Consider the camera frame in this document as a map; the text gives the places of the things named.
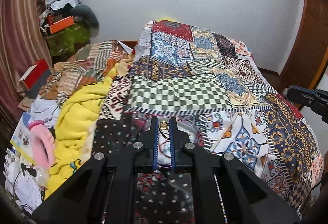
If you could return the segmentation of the orange box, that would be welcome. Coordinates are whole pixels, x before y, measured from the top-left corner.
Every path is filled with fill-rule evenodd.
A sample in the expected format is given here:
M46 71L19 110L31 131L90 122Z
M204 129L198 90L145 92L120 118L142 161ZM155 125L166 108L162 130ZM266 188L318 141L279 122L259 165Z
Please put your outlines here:
M74 18L72 16L61 19L49 26L50 34L57 33L71 25L74 25Z

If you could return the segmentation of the colourful patchwork bedspread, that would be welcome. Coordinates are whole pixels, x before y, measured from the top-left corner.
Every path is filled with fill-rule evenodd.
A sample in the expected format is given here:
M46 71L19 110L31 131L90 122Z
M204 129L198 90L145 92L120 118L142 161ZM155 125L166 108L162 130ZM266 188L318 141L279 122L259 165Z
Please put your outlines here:
M251 51L210 30L150 21L99 113L93 151L119 154L152 117L176 117L190 141L232 154L302 213L323 158L302 114L262 76ZM191 178L138 174L135 223L193 223Z

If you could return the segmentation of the striped brown patterned sheet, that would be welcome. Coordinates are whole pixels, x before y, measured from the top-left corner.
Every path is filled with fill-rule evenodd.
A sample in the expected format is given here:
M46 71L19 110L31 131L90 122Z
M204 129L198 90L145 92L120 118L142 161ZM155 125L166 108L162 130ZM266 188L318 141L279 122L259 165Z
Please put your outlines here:
M87 44L67 61L53 65L39 95L62 104L83 86L102 81L109 72L116 73L120 64L129 65L132 53L133 49L120 41Z

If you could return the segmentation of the green patterned storage box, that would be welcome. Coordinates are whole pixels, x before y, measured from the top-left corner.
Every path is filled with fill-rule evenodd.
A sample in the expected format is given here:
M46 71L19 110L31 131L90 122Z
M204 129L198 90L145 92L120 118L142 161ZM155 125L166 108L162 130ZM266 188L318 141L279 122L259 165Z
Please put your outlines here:
M90 41L89 29L82 23L75 23L46 38L52 57L75 52Z

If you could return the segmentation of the illustrated paper booklet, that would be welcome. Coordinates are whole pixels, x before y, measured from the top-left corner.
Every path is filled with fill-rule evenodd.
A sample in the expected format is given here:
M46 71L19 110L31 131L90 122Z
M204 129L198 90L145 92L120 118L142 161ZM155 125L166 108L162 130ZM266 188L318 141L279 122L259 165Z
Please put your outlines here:
M26 112L22 114L11 137L10 143L28 160L28 162L35 164L32 153L31 132L27 127L30 118L30 114Z

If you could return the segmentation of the pink fuzzy slipper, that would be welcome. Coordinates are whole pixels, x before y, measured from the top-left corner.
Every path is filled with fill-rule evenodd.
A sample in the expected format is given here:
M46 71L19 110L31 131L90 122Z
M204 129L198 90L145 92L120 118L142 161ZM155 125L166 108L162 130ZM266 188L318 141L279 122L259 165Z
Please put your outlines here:
M28 124L31 134L33 160L36 165L48 170L55 164L55 138L43 121Z

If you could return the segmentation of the red and white box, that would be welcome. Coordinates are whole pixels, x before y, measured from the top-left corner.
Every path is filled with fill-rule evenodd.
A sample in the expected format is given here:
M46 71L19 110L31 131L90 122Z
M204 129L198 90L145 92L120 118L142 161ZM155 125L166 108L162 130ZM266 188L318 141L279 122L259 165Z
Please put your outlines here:
M47 78L50 75L51 71L48 63L45 59L40 59L27 69L27 71L20 77L18 82L24 91L29 91L32 89L34 84L40 80L41 76L46 76Z

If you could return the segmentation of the black clip microphone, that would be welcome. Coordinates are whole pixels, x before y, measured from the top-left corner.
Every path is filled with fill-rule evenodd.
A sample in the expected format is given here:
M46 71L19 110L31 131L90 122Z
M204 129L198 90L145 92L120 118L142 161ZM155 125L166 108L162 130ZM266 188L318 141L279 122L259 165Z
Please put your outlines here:
M34 168L27 167L24 163L20 164L20 168L21 168L23 176L25 176L25 172L28 172L32 177L36 177L36 175L37 175L37 172Z

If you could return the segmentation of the light blue cloth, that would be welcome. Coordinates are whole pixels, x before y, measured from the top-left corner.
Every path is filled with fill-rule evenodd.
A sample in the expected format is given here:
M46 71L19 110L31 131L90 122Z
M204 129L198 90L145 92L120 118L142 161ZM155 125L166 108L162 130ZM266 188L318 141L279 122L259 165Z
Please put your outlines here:
M59 117L59 106L55 100L42 99L37 96L30 105L28 114L30 115L29 124L41 121L47 128L54 128Z

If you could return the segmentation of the yellow blanket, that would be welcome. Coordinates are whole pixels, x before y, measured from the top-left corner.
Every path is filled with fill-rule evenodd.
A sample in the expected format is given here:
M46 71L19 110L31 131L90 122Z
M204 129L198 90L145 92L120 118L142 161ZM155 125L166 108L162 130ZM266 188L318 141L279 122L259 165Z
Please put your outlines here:
M125 76L132 56L116 63L103 80L83 86L63 105L55 126L55 163L49 171L44 198L48 199L91 156L92 131L115 79Z

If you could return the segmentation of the striped maroon curtain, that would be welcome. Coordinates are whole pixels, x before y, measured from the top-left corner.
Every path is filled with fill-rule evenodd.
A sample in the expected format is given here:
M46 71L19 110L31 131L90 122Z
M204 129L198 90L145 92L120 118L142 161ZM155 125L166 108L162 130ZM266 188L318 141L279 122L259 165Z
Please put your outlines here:
M22 74L37 60L52 63L38 21L45 0L1 0L1 117L16 122Z

